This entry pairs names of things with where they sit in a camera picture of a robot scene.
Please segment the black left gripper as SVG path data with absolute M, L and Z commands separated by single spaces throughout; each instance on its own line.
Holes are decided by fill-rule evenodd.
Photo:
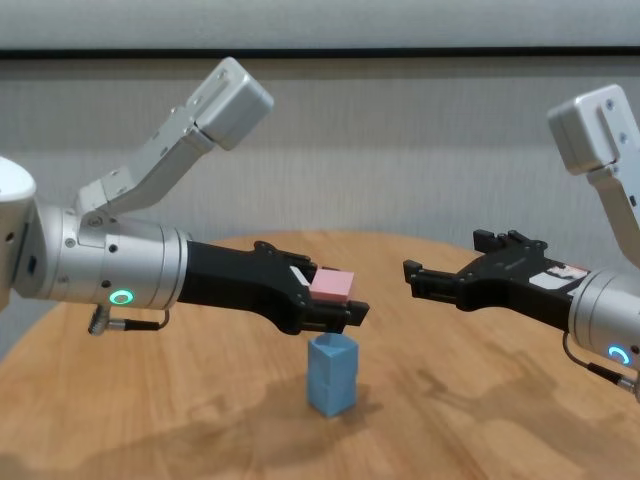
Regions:
M 255 313 L 288 335 L 341 334 L 348 326 L 359 327 L 368 303 L 311 300 L 308 284 L 317 270 L 310 257 L 264 241 L 251 251 L 189 241 L 178 301 Z

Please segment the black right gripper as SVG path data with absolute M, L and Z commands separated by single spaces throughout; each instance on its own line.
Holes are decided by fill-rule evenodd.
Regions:
M 414 298 L 454 303 L 462 311 L 506 308 L 566 332 L 574 290 L 589 272 L 545 256 L 548 244 L 516 230 L 473 232 L 481 255 L 456 273 L 403 262 Z

